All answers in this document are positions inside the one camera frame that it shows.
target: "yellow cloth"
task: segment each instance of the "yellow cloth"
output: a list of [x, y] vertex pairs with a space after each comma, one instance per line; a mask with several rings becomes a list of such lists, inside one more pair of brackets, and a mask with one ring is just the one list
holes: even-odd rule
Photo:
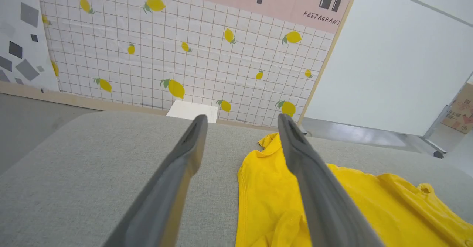
[[[297, 179], [289, 172], [279, 134], [258, 142], [238, 171], [237, 247], [311, 246]], [[473, 226], [436, 197], [393, 174], [373, 176], [328, 164], [386, 246], [470, 246]]]

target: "brown box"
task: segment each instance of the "brown box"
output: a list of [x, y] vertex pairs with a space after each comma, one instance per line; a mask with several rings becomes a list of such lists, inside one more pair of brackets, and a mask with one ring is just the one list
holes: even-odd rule
[[467, 83], [463, 87], [442, 123], [464, 134], [471, 131], [473, 128], [473, 84]]

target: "grid pattern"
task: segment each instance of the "grid pattern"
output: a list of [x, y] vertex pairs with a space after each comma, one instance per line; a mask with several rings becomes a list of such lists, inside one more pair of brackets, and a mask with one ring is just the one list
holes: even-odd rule
[[[294, 104], [293, 119], [299, 119], [333, 34], [203, 0], [162, 0], [164, 10], [145, 13], [146, 1], [88, 0], [95, 10], [88, 14], [79, 0], [40, 0], [52, 22], [46, 38], [61, 91], [170, 109], [176, 98], [160, 82], [174, 79], [183, 84], [186, 101], [228, 101], [231, 111], [219, 108], [219, 119], [277, 126], [280, 100]], [[235, 44], [223, 38], [227, 28]], [[302, 40], [283, 45], [291, 31]], [[306, 77], [307, 69], [313, 77]], [[263, 77], [256, 79], [259, 70]], [[109, 81], [112, 92], [95, 78]]]

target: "lemon print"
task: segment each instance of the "lemon print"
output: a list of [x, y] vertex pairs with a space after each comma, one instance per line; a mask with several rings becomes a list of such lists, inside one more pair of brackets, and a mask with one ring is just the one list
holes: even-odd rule
[[260, 70], [260, 71], [258, 72], [258, 74], [256, 75], [256, 79], [259, 80], [259, 79], [261, 79], [261, 78], [263, 78], [263, 71], [262, 71], [262, 70]]
[[56, 76], [59, 76], [59, 67], [58, 67], [58, 65], [55, 62], [53, 62], [52, 60], [51, 60], [51, 64], [52, 64], [52, 68], [54, 69], [54, 74]]
[[135, 53], [135, 46], [132, 43], [130, 43], [128, 45], [128, 54], [133, 54], [133, 53]]
[[189, 48], [189, 45], [187, 45], [186, 42], [183, 42], [183, 43], [182, 43], [182, 49], [183, 49], [185, 52], [191, 52], [191, 51], [192, 51], [192, 49]]
[[41, 17], [42, 17], [42, 22], [43, 22], [44, 24], [46, 24], [46, 25], [52, 25], [52, 22], [49, 21], [48, 18], [47, 18], [44, 14], [42, 14]]
[[165, 8], [166, 6], [164, 5], [163, 1], [161, 0], [147, 0], [145, 2], [145, 6], [143, 7], [143, 10], [145, 13], [146, 11], [161, 11]]
[[237, 41], [235, 40], [235, 38], [233, 37], [233, 32], [232, 30], [230, 29], [226, 29], [225, 30], [225, 33], [223, 34], [223, 36], [225, 37], [225, 39], [228, 41], [228, 43], [230, 44], [235, 44]]
[[226, 112], [230, 112], [230, 109], [232, 109], [232, 105], [230, 105], [230, 103], [226, 100], [218, 100], [217, 101], [217, 104], [220, 105], [220, 107], [222, 107], [222, 109]]
[[107, 82], [106, 80], [104, 79], [100, 79], [100, 78], [96, 78], [96, 79], [93, 79], [94, 82], [97, 83], [97, 85], [100, 85], [100, 87], [107, 91], [107, 92], [112, 92], [112, 86], [110, 85], [109, 82]]
[[90, 8], [90, 4], [88, 3], [87, 0], [81, 0], [80, 4], [81, 4], [82, 9], [86, 11], [86, 13], [90, 13], [90, 14], [95, 13], [95, 11], [92, 8]]
[[161, 84], [164, 85], [164, 88], [169, 86], [169, 92], [171, 92], [173, 96], [184, 99], [184, 87], [179, 84], [179, 82], [176, 82], [172, 79], [162, 79], [159, 86], [161, 86]]
[[287, 44], [288, 41], [289, 43], [297, 43], [301, 41], [301, 39], [302, 37], [300, 37], [299, 32], [292, 31], [292, 32], [289, 32], [287, 35], [285, 35], [284, 38], [281, 40], [281, 42], [284, 45], [284, 43]]
[[276, 103], [276, 105], [278, 106], [278, 109], [281, 109], [281, 107], [282, 107], [282, 109], [281, 109], [282, 113], [287, 114], [287, 115], [289, 115], [289, 116], [291, 116], [291, 117], [292, 117], [292, 116], [294, 115], [294, 113], [296, 112], [296, 107], [294, 106], [294, 104], [292, 104], [292, 103], [289, 102], [289, 101], [285, 101], [285, 100], [283, 100], [283, 101], [278, 101], [278, 102]]
[[307, 71], [306, 71], [306, 76], [309, 77], [309, 78], [311, 78], [311, 77], [313, 77], [314, 75], [312, 74], [312, 72], [311, 72], [309, 69], [307, 69]]

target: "floor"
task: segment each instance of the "floor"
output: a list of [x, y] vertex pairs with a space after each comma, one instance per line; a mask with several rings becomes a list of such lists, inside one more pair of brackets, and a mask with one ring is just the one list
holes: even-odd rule
[[[0, 175], [54, 131], [76, 117], [96, 110], [0, 94]], [[308, 136], [382, 146], [432, 155], [418, 137], [315, 119], [303, 119]], [[448, 151], [444, 160], [473, 176], [473, 133], [440, 125], [431, 139]]]
[[58, 128], [96, 111], [6, 94], [0, 106], [0, 175]]

